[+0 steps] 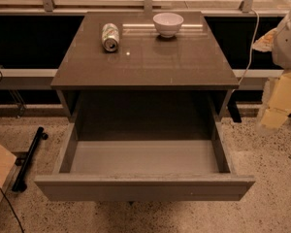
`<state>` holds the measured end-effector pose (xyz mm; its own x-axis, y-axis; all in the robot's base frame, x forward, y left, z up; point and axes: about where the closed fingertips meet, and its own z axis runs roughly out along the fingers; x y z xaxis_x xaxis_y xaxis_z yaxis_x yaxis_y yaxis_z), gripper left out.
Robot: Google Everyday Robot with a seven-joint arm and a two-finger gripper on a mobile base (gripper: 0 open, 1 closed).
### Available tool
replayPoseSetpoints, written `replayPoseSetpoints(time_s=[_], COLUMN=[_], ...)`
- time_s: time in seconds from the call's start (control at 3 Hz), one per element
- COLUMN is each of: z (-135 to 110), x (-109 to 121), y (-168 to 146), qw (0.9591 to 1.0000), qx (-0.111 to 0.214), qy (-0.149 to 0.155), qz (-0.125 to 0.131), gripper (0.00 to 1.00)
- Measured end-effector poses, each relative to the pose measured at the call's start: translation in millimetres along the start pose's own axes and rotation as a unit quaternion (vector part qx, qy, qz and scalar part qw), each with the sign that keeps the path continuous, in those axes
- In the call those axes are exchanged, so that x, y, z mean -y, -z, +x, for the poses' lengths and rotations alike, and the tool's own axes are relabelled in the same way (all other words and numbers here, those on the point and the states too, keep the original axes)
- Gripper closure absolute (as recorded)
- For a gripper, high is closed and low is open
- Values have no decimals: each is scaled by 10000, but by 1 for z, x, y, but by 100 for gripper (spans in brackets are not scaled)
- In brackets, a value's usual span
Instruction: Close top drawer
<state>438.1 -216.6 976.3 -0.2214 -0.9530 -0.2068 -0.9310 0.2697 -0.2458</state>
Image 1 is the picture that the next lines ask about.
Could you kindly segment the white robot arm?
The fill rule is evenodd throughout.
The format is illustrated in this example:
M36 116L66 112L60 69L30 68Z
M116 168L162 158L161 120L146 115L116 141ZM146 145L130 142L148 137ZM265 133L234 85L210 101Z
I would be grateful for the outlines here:
M283 69L279 78L266 82L258 116L261 130L275 131L291 114L291 10L276 28L259 38L253 48L270 51L273 63Z

